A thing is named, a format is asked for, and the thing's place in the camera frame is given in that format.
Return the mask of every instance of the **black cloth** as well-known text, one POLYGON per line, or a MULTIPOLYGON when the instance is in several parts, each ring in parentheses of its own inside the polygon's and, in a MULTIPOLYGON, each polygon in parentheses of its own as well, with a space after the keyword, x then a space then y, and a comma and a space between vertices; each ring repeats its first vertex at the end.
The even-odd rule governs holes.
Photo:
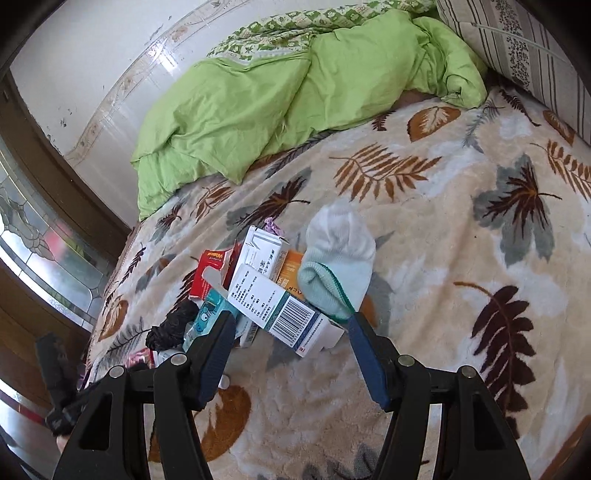
POLYGON ((166 315, 160 326, 152 327, 146 336, 146 347, 162 352, 183 343, 187 324, 193 322, 199 313, 199 307, 191 300, 182 301, 178 308, 166 315))

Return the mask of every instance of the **striped pillowcase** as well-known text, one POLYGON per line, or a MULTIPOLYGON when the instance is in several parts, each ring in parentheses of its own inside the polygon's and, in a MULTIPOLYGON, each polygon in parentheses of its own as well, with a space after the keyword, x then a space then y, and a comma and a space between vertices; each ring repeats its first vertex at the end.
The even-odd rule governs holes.
POLYGON ((591 144, 591 98, 567 56, 515 0, 437 0, 441 20, 591 144))

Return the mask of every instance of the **wooden door frame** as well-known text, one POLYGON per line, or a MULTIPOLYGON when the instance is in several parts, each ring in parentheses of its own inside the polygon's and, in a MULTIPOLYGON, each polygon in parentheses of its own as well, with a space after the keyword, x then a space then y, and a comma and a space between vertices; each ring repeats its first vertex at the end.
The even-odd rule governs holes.
POLYGON ((131 229, 45 137, 10 72, 0 83, 0 135, 29 182, 58 216, 90 246, 116 263, 131 229))
POLYGON ((51 404, 35 341, 50 332, 63 340, 70 362, 80 361, 90 333, 44 302, 0 261, 0 378, 45 408, 51 404))

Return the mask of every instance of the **bed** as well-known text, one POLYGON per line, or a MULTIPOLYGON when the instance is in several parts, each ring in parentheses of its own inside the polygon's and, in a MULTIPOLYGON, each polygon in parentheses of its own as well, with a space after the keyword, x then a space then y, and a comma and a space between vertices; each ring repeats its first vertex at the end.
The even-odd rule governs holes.
MULTIPOLYGON (((144 347, 187 297, 204 249, 272 217, 305 251, 310 219, 342 197, 376 240, 368 296, 378 334, 428 367, 477 367, 532 478, 551 478, 591 411, 590 159, 559 115, 500 82, 477 109, 427 99, 322 132, 259 159, 239 187, 200 179, 129 239, 92 335, 90 380, 144 347)), ((389 415, 346 336, 300 359, 259 332, 226 373, 230 387, 194 415, 215 478, 371 476, 389 415)), ((439 420, 432 407, 420 478, 433 472, 439 420)), ((148 407, 145 430, 152 478, 163 478, 148 407)))

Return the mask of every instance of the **stained glass window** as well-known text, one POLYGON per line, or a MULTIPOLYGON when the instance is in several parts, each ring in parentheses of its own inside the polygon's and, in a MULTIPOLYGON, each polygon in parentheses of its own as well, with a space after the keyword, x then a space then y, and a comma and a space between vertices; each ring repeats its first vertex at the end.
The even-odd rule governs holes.
POLYGON ((92 331, 113 265, 25 178, 0 137, 0 260, 72 322, 92 331))

